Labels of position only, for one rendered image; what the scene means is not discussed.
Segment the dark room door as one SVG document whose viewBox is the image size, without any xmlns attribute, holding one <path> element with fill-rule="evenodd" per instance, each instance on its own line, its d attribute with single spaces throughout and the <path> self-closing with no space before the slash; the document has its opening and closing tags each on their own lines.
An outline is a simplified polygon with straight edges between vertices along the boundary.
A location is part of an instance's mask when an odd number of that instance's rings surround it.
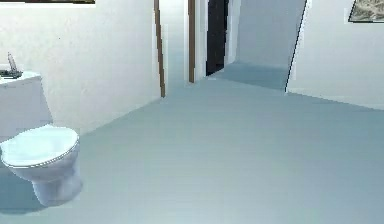
<svg viewBox="0 0 384 224">
<path fill-rule="evenodd" d="M 229 0 L 209 0 L 206 75 L 224 68 Z"/>
</svg>

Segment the white toilet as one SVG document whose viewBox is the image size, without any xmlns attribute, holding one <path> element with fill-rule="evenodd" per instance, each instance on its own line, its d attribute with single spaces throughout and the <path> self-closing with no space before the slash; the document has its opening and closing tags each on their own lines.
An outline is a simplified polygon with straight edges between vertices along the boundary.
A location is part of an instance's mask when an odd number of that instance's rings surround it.
<svg viewBox="0 0 384 224">
<path fill-rule="evenodd" d="M 0 78 L 0 162 L 31 183 L 40 204 L 51 207 L 81 192 L 80 136 L 54 124 L 41 74 Z"/>
</svg>

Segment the grey soap dish item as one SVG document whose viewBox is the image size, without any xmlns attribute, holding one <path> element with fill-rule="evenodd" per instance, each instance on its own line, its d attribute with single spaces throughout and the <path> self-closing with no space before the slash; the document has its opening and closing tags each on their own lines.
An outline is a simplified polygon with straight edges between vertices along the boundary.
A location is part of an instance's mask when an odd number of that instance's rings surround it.
<svg viewBox="0 0 384 224">
<path fill-rule="evenodd" d="M 18 79 L 22 76 L 23 72 L 19 71 L 16 66 L 16 62 L 12 56 L 11 53 L 7 54 L 7 59 L 10 65 L 9 70 L 0 70 L 0 77 L 1 78 L 11 78 L 11 79 Z"/>
</svg>

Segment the dark framed wall picture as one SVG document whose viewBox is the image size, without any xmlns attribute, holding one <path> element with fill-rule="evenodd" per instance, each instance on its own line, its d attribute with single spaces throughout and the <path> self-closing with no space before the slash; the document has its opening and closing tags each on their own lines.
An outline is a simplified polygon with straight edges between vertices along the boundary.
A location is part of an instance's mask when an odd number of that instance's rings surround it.
<svg viewBox="0 0 384 224">
<path fill-rule="evenodd" d="M 96 0 L 25 0 L 28 3 L 95 4 Z"/>
</svg>

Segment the framed grey wall picture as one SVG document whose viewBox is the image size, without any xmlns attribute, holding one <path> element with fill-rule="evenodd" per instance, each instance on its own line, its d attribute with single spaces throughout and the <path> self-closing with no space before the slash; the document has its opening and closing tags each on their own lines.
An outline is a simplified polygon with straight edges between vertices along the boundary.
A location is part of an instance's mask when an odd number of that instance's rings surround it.
<svg viewBox="0 0 384 224">
<path fill-rule="evenodd" d="M 354 0 L 348 21 L 384 23 L 384 0 Z"/>
</svg>

